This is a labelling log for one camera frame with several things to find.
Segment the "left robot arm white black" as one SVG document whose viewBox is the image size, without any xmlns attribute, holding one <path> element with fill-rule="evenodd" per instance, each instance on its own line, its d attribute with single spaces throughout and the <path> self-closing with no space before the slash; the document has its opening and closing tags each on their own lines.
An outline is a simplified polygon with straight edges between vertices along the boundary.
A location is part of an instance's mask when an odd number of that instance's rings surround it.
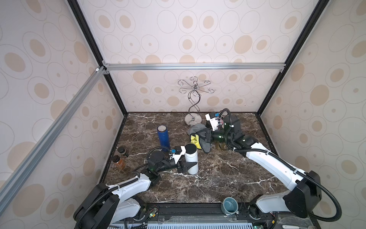
<svg viewBox="0 0 366 229">
<path fill-rule="evenodd" d="M 155 147 L 139 169 L 141 172 L 135 170 L 135 177 L 127 181 L 96 185 L 73 215 L 75 228 L 106 229 L 111 223 L 135 217 L 143 205 L 136 195 L 155 186 L 161 179 L 160 172 L 198 172 L 197 147 L 191 143 L 174 149 Z"/>
</svg>

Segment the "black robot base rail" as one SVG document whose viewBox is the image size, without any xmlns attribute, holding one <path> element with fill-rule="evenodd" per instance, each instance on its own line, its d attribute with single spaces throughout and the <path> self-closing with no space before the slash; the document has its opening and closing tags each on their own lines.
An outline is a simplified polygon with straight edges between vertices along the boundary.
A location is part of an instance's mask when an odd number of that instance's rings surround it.
<svg viewBox="0 0 366 229">
<path fill-rule="evenodd" d="M 141 225 L 153 210 L 156 215 L 147 223 L 166 226 L 167 224 L 208 224 L 208 223 L 252 223 L 254 228 L 280 229 L 280 220 L 284 213 L 262 213 L 260 219 L 253 219 L 249 212 L 249 203 L 238 201 L 238 212 L 227 216 L 221 211 L 221 203 L 150 203 L 146 205 L 145 217 L 132 217 L 122 219 L 112 225 L 123 228 L 127 223 L 129 228 Z"/>
</svg>

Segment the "white thermos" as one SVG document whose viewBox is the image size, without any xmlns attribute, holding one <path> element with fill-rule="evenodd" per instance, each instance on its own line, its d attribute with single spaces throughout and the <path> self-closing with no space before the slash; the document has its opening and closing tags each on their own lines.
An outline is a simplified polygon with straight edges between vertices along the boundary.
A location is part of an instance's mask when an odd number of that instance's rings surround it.
<svg viewBox="0 0 366 229">
<path fill-rule="evenodd" d="M 191 175 L 196 175 L 198 173 L 198 153 L 197 146 L 195 144 L 189 143 L 185 145 L 186 153 L 185 160 L 186 162 L 195 162 L 196 164 L 188 170 L 188 173 Z"/>
</svg>

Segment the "blue thermos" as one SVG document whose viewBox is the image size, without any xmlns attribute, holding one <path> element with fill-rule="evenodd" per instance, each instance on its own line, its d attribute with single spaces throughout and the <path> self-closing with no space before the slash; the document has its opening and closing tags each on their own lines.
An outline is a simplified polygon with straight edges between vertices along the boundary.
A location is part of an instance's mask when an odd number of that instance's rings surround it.
<svg viewBox="0 0 366 229">
<path fill-rule="evenodd" d="M 164 151 L 168 152 L 170 150 L 170 141 L 169 141 L 169 133 L 168 133 L 167 127 L 164 125 L 158 126 L 157 133 L 158 133 L 160 145 L 162 147 L 164 147 L 163 148 Z"/>
</svg>

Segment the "gold thermos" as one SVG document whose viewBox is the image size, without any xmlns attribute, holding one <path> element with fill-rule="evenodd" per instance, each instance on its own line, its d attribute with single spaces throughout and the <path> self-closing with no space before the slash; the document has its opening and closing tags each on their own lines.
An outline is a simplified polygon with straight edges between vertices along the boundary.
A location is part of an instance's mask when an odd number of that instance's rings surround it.
<svg viewBox="0 0 366 229">
<path fill-rule="evenodd" d="M 215 149 L 225 151 L 225 150 L 228 150 L 228 147 L 226 146 L 225 143 L 216 142 L 215 143 Z"/>
</svg>

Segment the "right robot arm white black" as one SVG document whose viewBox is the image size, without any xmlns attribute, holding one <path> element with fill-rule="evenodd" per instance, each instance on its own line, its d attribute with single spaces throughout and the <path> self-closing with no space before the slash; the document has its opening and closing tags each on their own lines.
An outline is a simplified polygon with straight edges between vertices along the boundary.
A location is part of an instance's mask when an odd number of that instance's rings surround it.
<svg viewBox="0 0 366 229">
<path fill-rule="evenodd" d="M 249 207 L 255 213 L 290 212 L 297 217 L 314 217 L 324 222 L 335 222 L 342 216 L 342 208 L 336 197 L 327 190 L 314 172 L 299 169 L 278 155 L 268 150 L 257 139 L 243 134 L 240 120 L 233 116 L 229 109 L 206 114 L 204 135 L 200 137 L 201 149 L 208 153 L 213 142 L 224 143 L 229 150 L 262 166 L 287 188 L 287 191 L 272 194 L 258 195 Z M 313 213 L 313 209 L 326 194 L 335 206 L 335 214 L 331 217 L 321 217 Z"/>
</svg>

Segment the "grey yellow cleaning cloth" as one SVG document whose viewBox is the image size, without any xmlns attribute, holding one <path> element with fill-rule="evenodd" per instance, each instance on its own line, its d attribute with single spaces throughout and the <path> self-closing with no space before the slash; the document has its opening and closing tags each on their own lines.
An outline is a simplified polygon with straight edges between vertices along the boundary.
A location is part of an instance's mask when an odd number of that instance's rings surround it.
<svg viewBox="0 0 366 229">
<path fill-rule="evenodd" d="M 198 149 L 208 154 L 211 150 L 212 130 L 203 124 L 196 124 L 191 127 L 187 134 L 190 136 L 191 143 L 196 145 Z"/>
</svg>

